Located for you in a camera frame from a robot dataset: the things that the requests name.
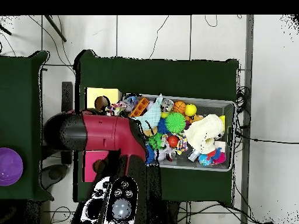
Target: green table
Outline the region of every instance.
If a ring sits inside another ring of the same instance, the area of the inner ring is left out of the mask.
[[[238,61],[165,61],[98,58],[91,50],[75,60],[78,76],[75,105],[85,108],[85,88],[117,88],[122,93],[236,101]],[[162,199],[221,201],[231,205],[232,170],[228,172],[161,169]],[[74,200],[86,198],[90,183],[82,182],[82,153],[74,166]]]
[[[39,184],[41,158],[40,68],[45,51],[28,58],[0,57],[0,147],[22,157],[23,174],[13,185],[0,187],[0,199],[52,200]]]

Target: green spiky ball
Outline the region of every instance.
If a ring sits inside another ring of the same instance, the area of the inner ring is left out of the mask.
[[[162,139],[161,139],[162,134],[157,133],[154,136],[151,136],[148,138],[148,143],[152,146],[153,149],[159,149],[162,145]]]
[[[168,131],[172,133],[180,133],[186,126],[186,120],[181,113],[170,113],[166,118],[165,125]]]

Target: yellow ball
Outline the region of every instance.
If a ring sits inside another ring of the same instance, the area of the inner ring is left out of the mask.
[[[166,117],[168,116],[168,114],[169,114],[169,113],[164,113],[164,112],[162,112],[162,113],[161,113],[161,118],[166,118]]]
[[[185,115],[191,117],[196,114],[196,111],[197,109],[194,104],[187,104],[185,109]]]

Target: purple bowl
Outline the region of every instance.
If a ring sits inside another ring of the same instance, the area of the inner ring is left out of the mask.
[[[0,148],[0,186],[16,183],[23,173],[22,158],[9,148]]]

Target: gray plastic bin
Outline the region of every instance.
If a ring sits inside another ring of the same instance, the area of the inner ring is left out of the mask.
[[[156,95],[142,94],[148,100],[155,100]],[[197,107],[197,114],[208,115],[216,114],[218,116],[225,115],[225,133],[219,141],[226,143],[225,155],[226,161],[222,164],[212,166],[202,166],[199,162],[192,162],[188,156],[192,153],[193,148],[188,144],[188,150],[181,155],[176,155],[172,162],[163,160],[160,162],[160,167],[176,168],[176,169],[193,169],[193,170],[212,170],[219,172],[227,172],[232,168],[234,162],[234,144],[235,144],[235,123],[237,117],[237,107],[233,101],[224,100],[204,100],[184,97],[163,96],[163,99],[170,99],[173,102],[181,100],[188,103],[193,103]]]

